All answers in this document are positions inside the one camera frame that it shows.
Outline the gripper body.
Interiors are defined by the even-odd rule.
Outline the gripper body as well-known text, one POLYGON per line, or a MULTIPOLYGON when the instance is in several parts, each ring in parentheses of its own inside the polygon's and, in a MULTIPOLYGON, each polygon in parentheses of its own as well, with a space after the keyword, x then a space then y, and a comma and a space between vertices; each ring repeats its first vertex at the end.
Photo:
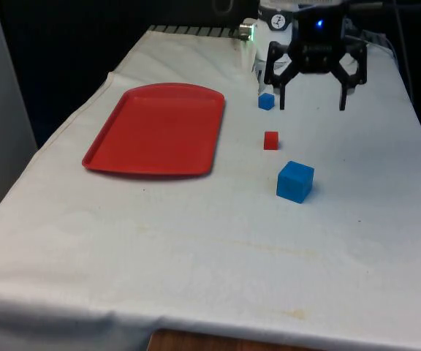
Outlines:
POLYGON ((311 7, 295 13, 291 60, 303 74, 326 74, 344 56, 343 7, 311 7))

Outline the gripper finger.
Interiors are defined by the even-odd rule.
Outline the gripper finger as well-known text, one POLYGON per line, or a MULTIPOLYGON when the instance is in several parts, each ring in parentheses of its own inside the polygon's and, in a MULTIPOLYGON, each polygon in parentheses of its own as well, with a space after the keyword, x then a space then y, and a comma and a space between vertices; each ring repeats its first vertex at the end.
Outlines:
POLYGON ((353 92, 357 85, 366 84, 367 60, 368 51, 363 41, 344 37, 334 46, 330 72, 341 84, 340 111, 345 110, 347 95, 353 92), (349 74, 340 63, 347 53, 357 62, 357 69, 354 74, 349 74))
POLYGON ((279 42, 271 41, 268 46, 268 54, 265 65, 264 84, 271 85, 279 90, 279 108, 285 109, 285 89, 288 82, 300 72, 300 65, 296 62, 292 53, 291 45, 282 45, 279 42), (287 54, 290 63, 279 75, 275 72, 275 62, 284 54, 287 54))

